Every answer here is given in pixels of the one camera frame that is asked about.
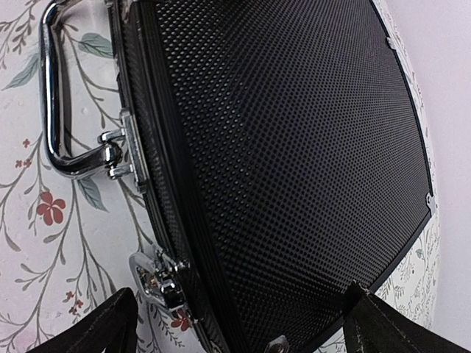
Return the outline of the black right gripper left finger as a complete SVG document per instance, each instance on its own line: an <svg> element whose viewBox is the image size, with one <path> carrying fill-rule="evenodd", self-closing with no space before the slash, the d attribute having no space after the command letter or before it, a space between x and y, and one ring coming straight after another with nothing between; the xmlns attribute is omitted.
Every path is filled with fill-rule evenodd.
<svg viewBox="0 0 471 353"><path fill-rule="evenodd" d="M138 303L122 288L81 321L32 352L130 352L137 349Z"/></svg>

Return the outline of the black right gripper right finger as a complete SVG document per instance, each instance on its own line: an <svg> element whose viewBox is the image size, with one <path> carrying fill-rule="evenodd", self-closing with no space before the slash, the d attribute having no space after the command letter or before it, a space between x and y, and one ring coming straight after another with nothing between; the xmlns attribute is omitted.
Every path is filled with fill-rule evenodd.
<svg viewBox="0 0 471 353"><path fill-rule="evenodd" d="M344 293L342 315L348 352L466 352L409 320L357 282Z"/></svg>

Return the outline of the black poker set case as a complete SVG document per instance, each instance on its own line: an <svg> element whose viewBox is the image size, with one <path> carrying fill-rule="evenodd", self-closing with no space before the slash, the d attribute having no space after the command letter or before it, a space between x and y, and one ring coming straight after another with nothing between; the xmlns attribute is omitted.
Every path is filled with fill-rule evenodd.
<svg viewBox="0 0 471 353"><path fill-rule="evenodd" d="M425 139L376 1L108 1L121 126L71 156L61 18L39 26L46 153L130 174L157 241L141 292L207 352L313 352L433 215Z"/></svg>

